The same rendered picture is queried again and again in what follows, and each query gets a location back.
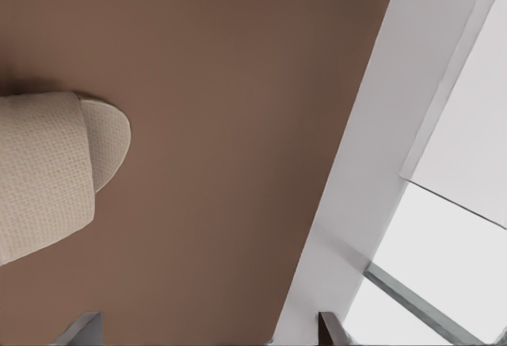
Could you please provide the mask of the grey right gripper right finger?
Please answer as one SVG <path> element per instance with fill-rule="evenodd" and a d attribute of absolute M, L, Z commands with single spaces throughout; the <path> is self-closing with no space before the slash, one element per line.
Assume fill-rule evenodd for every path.
<path fill-rule="evenodd" d="M 349 346 L 349 337 L 333 312 L 318 313 L 318 346 Z"/>

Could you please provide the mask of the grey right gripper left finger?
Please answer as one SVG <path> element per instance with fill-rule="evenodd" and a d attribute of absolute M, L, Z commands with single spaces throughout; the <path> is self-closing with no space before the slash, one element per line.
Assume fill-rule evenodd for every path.
<path fill-rule="evenodd" d="M 53 346 L 102 346 L 102 313 L 80 315 L 53 340 Z"/>

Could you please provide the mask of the beige woven slipper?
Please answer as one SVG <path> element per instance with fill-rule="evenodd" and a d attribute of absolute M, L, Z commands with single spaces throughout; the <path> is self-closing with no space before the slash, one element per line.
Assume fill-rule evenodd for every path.
<path fill-rule="evenodd" d="M 0 266 L 93 221 L 131 144 L 115 106 L 73 92 L 0 97 Z"/>

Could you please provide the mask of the silver frame post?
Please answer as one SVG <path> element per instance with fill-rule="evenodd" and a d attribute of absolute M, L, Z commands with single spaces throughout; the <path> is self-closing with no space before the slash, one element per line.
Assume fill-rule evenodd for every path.
<path fill-rule="evenodd" d="M 484 344 L 377 264 L 370 262 L 364 269 L 363 276 L 447 342 L 454 345 Z"/>

